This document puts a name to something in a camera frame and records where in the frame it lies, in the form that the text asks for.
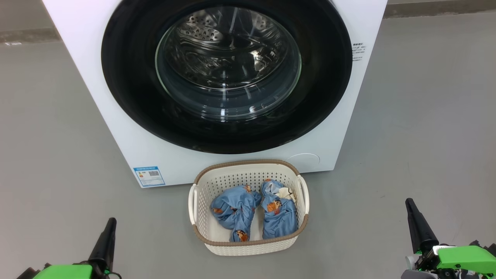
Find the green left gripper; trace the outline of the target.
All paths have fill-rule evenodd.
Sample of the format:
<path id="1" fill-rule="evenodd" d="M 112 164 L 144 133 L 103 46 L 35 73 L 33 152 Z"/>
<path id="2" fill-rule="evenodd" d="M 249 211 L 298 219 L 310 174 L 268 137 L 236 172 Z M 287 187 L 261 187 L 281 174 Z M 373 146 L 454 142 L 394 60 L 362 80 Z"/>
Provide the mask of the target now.
<path id="1" fill-rule="evenodd" d="M 34 279 L 92 279 L 93 272 L 113 270 L 117 220 L 109 218 L 90 253 L 88 264 L 46 264 Z"/>

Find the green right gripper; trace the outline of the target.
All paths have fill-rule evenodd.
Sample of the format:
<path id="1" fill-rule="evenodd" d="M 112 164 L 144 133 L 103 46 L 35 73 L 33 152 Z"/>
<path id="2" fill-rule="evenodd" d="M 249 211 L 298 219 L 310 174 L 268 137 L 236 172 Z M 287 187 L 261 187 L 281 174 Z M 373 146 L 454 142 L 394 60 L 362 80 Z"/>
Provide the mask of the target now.
<path id="1" fill-rule="evenodd" d="M 403 279 L 494 279 L 495 245 L 439 245 L 414 200 L 405 200 L 414 256 L 407 256 Z"/>

